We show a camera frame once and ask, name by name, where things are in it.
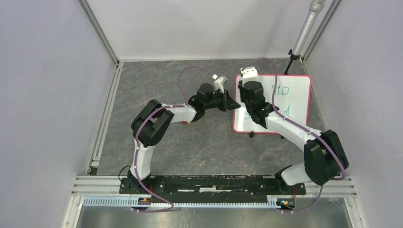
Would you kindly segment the pink framed whiteboard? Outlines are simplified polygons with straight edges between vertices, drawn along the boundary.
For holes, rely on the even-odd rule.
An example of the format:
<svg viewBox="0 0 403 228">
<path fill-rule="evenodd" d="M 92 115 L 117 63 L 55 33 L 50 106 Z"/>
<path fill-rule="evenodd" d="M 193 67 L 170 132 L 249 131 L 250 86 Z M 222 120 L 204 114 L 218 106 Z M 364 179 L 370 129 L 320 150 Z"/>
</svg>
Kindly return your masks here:
<svg viewBox="0 0 403 228">
<path fill-rule="evenodd" d="M 253 122 L 248 114 L 245 104 L 240 101 L 238 83 L 242 80 L 240 75 L 236 76 L 235 98 L 241 108 L 234 111 L 233 130 L 237 133 L 267 133 L 274 134 L 274 131 L 263 128 Z M 267 102 L 271 102 L 272 91 L 275 91 L 275 106 L 290 118 L 307 124 L 309 104 L 311 98 L 311 77 L 308 75 L 278 75 L 277 85 L 274 86 L 275 76 L 270 74 L 259 74 L 258 79 L 264 88 L 264 96 Z"/>
</svg>

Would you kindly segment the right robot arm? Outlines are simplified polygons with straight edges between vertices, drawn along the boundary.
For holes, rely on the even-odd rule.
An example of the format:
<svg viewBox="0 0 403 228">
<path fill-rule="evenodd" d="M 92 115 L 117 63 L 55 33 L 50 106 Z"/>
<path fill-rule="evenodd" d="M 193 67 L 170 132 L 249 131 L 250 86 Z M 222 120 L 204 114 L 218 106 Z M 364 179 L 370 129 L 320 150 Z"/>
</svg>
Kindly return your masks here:
<svg viewBox="0 0 403 228">
<path fill-rule="evenodd" d="M 238 88 L 240 100 L 254 123 L 279 133 L 304 153 L 303 163 L 278 172 L 279 178 L 274 181 L 277 192 L 286 194 L 298 183 L 313 182 L 323 186 L 330 180 L 340 181 L 346 177 L 349 164 L 336 132 L 309 128 L 284 115 L 266 101 L 263 86 L 258 81 L 240 81 Z"/>
</svg>

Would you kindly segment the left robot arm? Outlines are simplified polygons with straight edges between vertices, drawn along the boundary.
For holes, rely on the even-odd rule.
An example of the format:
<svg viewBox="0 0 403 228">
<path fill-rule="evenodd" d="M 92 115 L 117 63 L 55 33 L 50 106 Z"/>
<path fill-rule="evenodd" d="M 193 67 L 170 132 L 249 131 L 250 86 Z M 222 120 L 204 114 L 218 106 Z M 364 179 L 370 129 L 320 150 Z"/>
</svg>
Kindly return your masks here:
<svg viewBox="0 0 403 228">
<path fill-rule="evenodd" d="M 204 117 L 206 110 L 217 108 L 226 112 L 240 108 L 228 90 L 215 89 L 204 83 L 185 104 L 162 104 L 151 100 L 132 121 L 131 129 L 135 140 L 133 164 L 128 172 L 131 187 L 137 193 L 149 189 L 151 159 L 155 148 L 172 123 L 192 123 Z"/>
</svg>

